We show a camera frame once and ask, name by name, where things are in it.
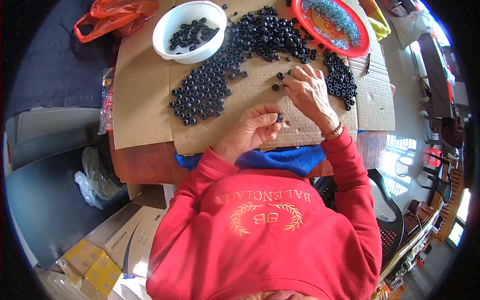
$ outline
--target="white plastic bag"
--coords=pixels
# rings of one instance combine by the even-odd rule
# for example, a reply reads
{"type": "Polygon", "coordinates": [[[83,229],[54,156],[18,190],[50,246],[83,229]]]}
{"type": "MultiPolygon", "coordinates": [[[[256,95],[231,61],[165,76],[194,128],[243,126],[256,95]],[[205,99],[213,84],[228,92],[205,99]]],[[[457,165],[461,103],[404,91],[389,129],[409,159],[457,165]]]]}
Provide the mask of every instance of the white plastic bag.
{"type": "Polygon", "coordinates": [[[96,193],[94,191],[92,183],[88,180],[87,176],[81,171],[75,173],[75,182],[80,186],[80,191],[85,201],[87,201],[90,206],[96,206],[100,209],[103,209],[102,204],[95,199],[96,193]]]}
{"type": "Polygon", "coordinates": [[[425,11],[413,11],[406,17],[390,19],[403,49],[417,41],[422,34],[433,29],[430,15],[425,11]]]}

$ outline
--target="floor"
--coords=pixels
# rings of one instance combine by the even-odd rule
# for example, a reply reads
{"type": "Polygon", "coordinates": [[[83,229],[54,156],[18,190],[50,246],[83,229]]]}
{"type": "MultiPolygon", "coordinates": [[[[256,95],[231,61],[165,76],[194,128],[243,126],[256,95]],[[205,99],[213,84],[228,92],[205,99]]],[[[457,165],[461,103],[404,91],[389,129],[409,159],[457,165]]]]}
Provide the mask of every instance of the floor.
{"type": "MultiPolygon", "coordinates": [[[[392,198],[404,211],[412,199],[418,201],[427,199],[429,190],[421,186],[430,186],[431,181],[427,178],[427,173],[422,171],[424,166],[422,155],[415,154],[412,157],[409,176],[403,178],[396,175],[395,162],[409,148],[416,149],[418,153],[426,150],[427,145],[424,141],[431,133],[428,122],[421,114],[424,95],[417,79],[417,67],[412,58],[415,54],[410,48],[402,49],[391,23],[390,28],[392,33],[382,39],[380,44],[384,49],[390,83],[396,87],[393,95],[396,123],[395,130],[388,132],[387,149],[380,172],[385,178],[392,198]]],[[[393,212],[381,198],[375,198],[375,206],[377,216],[385,215],[391,220],[395,219],[393,212]]]]}

